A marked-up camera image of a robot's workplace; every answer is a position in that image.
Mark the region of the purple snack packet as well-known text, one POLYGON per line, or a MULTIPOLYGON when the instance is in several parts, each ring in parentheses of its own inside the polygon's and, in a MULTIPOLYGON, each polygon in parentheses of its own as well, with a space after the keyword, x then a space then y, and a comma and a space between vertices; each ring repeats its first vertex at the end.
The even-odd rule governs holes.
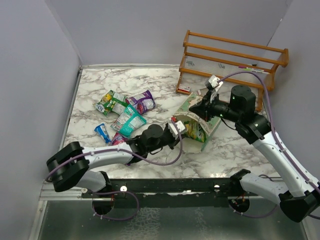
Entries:
POLYGON ((143 115, 156 107, 156 103, 149 90, 132 97, 127 97, 125 101, 132 105, 140 115, 143 115))

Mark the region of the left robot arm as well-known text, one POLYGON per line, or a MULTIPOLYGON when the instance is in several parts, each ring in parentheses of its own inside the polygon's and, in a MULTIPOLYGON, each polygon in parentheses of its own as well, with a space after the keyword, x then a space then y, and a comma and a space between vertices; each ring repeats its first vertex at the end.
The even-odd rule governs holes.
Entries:
POLYGON ((95 168, 145 161, 148 155, 154 155, 166 146, 173 149, 182 142, 185 131, 185 125, 178 121, 167 123, 164 128, 151 124, 140 135, 118 145, 83 147, 73 141, 46 162, 48 180, 58 193, 79 187, 92 190, 101 198, 106 197, 111 190, 108 176, 102 171, 94 172, 95 168))

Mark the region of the yellow green snack packet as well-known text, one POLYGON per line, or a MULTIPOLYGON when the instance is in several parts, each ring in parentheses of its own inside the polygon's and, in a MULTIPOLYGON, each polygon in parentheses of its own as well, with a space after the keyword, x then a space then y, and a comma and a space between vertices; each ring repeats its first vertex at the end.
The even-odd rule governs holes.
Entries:
POLYGON ((95 109, 102 113, 104 116, 107 116, 114 107, 114 94, 115 92, 113 90, 109 90, 99 102, 94 104, 95 109))

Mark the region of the green white paper bag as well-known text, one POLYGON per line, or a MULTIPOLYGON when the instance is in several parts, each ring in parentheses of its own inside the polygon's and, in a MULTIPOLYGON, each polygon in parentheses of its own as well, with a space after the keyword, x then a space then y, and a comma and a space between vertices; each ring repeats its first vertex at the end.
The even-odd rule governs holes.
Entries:
POLYGON ((190 107, 201 100, 202 96, 191 93, 172 116, 186 126, 185 137, 182 140, 182 150, 186 154, 203 152, 221 123, 218 117, 213 117, 206 122, 195 113, 189 111, 190 107))

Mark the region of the teal Fox's candy packet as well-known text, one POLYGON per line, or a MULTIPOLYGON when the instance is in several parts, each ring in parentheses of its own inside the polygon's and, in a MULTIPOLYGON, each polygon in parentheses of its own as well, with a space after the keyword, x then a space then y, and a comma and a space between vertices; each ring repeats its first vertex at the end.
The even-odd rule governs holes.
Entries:
POLYGON ((147 120, 129 104, 110 127, 117 133, 125 137, 130 137, 135 130, 144 126, 146 123, 147 120))

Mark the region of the purple Fox's candy packet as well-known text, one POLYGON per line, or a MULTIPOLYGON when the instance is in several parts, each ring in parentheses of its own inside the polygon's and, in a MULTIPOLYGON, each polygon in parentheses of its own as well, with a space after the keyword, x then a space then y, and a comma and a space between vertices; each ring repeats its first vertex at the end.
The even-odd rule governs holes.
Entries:
POLYGON ((125 137, 117 132, 109 142, 109 146, 120 145, 122 143, 125 143, 128 139, 128 137, 125 137))

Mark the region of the blue small snack packet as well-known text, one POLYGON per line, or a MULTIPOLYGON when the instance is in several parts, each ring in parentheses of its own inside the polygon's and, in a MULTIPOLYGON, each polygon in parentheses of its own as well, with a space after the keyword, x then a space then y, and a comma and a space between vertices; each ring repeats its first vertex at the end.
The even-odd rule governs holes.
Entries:
POLYGON ((106 144, 111 142, 110 136, 106 130, 105 124, 101 123, 95 127, 94 131, 103 139, 106 144))

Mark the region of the green yellow candy packet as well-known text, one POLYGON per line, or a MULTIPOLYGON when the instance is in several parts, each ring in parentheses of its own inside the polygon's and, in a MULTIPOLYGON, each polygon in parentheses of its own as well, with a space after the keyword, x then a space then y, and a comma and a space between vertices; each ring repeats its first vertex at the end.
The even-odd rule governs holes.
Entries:
POLYGON ((194 119, 183 121, 183 124, 187 128, 185 132, 186 136, 192 140, 204 143, 207 140, 207 134, 202 128, 199 121, 194 119))

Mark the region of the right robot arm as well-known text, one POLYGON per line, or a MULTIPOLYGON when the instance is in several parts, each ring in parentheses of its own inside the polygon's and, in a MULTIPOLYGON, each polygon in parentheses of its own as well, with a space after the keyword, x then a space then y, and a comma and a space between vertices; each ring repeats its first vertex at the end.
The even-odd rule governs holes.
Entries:
POLYGON ((307 179, 296 158, 288 160, 292 154, 277 143, 271 123, 255 110, 256 96, 244 85, 232 87, 230 101, 221 101, 211 91, 202 100, 189 107, 189 111, 208 122, 214 117, 231 121, 235 130, 250 145, 253 145, 279 173, 283 182, 276 183, 263 179, 249 170, 242 169, 230 177, 230 191, 240 196, 245 192, 257 194, 278 205, 292 221, 299 223, 320 206, 320 182, 312 176, 307 179))

